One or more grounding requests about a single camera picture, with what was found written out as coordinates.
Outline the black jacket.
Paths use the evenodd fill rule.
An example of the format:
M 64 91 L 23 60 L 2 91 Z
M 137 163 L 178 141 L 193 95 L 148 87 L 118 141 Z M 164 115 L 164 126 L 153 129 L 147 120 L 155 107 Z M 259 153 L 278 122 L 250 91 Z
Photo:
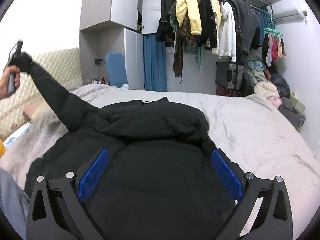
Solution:
M 216 146 L 205 114 L 161 98 L 95 107 L 61 86 L 26 53 L 17 58 L 67 133 L 30 166 L 60 179 L 99 149 L 109 164 L 84 202 L 107 239 L 211 239 L 235 208 L 211 164 Z
M 175 10 L 176 0 L 161 0 L 161 18 L 156 31 L 156 41 L 163 42 L 166 47 L 173 43 L 175 37 L 171 23 L 171 18 L 173 18 L 173 25 L 175 25 Z

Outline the pile of clothes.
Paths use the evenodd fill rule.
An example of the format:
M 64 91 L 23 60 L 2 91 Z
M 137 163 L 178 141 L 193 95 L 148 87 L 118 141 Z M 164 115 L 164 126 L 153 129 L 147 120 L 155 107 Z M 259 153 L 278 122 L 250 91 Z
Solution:
M 240 55 L 243 65 L 240 95 L 243 97 L 257 94 L 266 98 L 292 126 L 300 131 L 306 121 L 303 111 L 299 111 L 293 102 L 293 94 L 287 81 L 277 73 L 274 64 L 270 67 L 263 61 L 260 50 L 251 50 Z

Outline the blue jeans leg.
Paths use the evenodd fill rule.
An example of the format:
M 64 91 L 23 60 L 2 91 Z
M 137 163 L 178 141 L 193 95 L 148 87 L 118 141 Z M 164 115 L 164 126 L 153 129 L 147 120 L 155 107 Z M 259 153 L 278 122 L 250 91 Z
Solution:
M 12 176 L 1 168 L 1 210 L 22 239 L 27 239 L 30 199 Z

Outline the cream quilted headboard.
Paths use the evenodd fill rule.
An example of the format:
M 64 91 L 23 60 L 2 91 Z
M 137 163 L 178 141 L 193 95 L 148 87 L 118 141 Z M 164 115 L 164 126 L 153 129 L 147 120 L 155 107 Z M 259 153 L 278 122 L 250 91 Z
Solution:
M 81 58 L 78 48 L 40 54 L 33 56 L 33 60 L 66 89 L 82 86 Z M 42 99 L 31 76 L 22 73 L 17 92 L 1 101 L 1 141 L 7 139 L 17 127 L 23 125 L 24 108 Z

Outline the cream pillow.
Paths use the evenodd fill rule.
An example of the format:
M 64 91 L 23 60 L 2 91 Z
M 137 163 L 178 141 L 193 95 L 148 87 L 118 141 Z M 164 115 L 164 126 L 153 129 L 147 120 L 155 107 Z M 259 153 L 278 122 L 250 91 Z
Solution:
M 33 114 L 36 112 L 36 110 L 39 108 L 39 106 L 43 103 L 43 100 L 34 102 L 30 105 L 27 105 L 23 112 L 23 125 L 20 127 L 17 127 L 13 132 L 10 133 L 10 135 L 3 141 L 4 149 L 7 151 L 9 147 L 17 141 L 18 138 L 25 135 L 25 133 L 29 132 L 34 120 L 32 118 Z

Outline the grey white bed cover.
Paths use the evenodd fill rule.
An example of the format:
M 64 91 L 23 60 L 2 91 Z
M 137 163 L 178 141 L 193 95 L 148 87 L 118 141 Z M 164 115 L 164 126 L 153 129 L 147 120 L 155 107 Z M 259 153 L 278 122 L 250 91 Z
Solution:
M 293 239 L 306 229 L 319 207 L 319 161 L 302 136 L 269 101 L 258 95 L 229 98 L 208 94 L 150 92 L 90 84 L 72 93 L 96 107 L 118 102 L 152 102 L 167 97 L 201 110 L 209 122 L 209 136 L 231 161 L 259 178 L 284 178 L 293 217 Z M 1 101 L 1 117 L 9 103 L 41 100 L 34 83 L 22 85 L 8 100 Z M 40 111 L 31 130 L 15 141 L 1 157 L 7 170 L 24 189 L 31 163 L 55 144 L 67 129 L 48 106 Z

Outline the small bottles on nightstand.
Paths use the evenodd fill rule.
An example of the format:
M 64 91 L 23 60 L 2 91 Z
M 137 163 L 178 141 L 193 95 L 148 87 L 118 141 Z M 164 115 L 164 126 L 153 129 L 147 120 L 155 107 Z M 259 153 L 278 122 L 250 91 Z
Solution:
M 109 85 L 109 81 L 105 80 L 104 77 L 102 78 L 97 78 L 97 77 L 94 77 L 92 80 L 91 80 L 91 83 L 94 83 L 94 84 L 101 84 L 101 85 Z

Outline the grey wardrobe cabinet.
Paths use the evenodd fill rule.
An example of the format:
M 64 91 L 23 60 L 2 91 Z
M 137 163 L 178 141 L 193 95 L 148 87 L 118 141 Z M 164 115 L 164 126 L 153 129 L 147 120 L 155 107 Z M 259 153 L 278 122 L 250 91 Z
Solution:
M 129 87 L 144 89 L 143 35 L 137 22 L 138 0 L 82 0 L 79 50 L 85 84 L 95 77 L 110 82 L 106 57 L 121 54 Z

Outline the blue curtain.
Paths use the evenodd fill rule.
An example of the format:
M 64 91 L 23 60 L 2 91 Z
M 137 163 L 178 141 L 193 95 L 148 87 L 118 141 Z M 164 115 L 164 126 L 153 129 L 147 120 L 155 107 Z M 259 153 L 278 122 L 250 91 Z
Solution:
M 166 49 L 155 34 L 143 35 L 144 86 L 146 90 L 167 92 Z

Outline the black storage crate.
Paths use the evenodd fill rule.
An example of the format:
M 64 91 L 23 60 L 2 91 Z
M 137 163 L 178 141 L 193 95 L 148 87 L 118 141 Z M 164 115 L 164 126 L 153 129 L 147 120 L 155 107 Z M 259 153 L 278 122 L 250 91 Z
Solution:
M 216 83 L 226 89 L 239 90 L 244 67 L 232 62 L 216 63 Z

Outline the black hanging jacket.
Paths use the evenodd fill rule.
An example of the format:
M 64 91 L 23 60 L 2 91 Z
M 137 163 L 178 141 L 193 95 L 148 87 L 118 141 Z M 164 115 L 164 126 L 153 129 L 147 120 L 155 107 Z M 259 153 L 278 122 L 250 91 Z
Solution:
M 171 23 L 171 18 L 173 18 L 173 25 L 175 25 L 175 10 L 176 0 L 161 0 L 161 18 L 156 31 L 156 41 L 163 42 L 166 47 L 173 43 L 175 37 Z

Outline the teal sock hanger rack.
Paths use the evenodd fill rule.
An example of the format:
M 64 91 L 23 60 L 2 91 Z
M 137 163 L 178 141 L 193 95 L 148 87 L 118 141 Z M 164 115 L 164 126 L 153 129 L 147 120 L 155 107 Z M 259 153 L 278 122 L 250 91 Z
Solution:
M 264 64 L 269 68 L 278 58 L 287 58 L 283 34 L 275 29 L 273 15 L 270 15 L 269 24 L 263 29 L 264 40 L 262 58 Z

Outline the brown patterned scarf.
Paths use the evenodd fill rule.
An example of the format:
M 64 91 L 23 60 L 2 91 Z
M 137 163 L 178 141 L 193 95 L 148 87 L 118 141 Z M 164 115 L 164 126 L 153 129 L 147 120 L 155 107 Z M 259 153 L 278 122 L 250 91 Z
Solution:
M 185 16 L 181 27 L 176 30 L 175 37 L 175 53 L 173 68 L 175 77 L 183 79 L 183 50 L 184 46 L 188 44 L 193 48 L 197 47 L 197 37 L 191 33 L 191 23 L 188 16 Z

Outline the white hanging sweater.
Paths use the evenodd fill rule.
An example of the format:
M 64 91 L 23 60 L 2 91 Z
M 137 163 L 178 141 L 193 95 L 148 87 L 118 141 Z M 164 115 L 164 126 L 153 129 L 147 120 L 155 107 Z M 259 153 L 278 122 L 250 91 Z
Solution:
M 232 6 L 228 3 L 221 3 L 221 22 L 219 26 L 219 49 L 220 57 L 230 57 L 236 62 L 236 28 Z

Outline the yellow fleece jacket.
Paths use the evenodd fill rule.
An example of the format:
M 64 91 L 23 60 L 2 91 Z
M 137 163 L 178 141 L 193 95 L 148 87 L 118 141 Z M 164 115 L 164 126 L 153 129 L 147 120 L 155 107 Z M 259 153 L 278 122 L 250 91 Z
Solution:
M 199 11 L 199 3 L 202 0 L 176 0 L 176 18 L 178 27 L 183 25 L 186 15 L 190 21 L 190 31 L 192 35 L 200 36 L 202 34 L 202 25 Z

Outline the dark grey hanging coat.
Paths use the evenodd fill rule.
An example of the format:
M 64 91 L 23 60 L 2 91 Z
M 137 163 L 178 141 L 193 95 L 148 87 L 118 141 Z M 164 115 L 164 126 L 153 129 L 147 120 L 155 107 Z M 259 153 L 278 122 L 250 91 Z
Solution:
M 248 54 L 258 27 L 259 17 L 252 5 L 243 0 L 227 0 L 233 8 L 237 46 Z

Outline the white air conditioner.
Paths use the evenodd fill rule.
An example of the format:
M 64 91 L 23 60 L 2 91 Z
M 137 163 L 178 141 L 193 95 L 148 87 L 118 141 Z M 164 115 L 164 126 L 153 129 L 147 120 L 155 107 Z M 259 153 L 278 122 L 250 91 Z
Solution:
M 296 20 L 296 19 L 304 19 L 304 14 L 302 11 L 293 8 L 289 10 L 280 9 L 278 11 L 274 11 L 273 20 L 274 21 L 286 21 L 286 20 Z

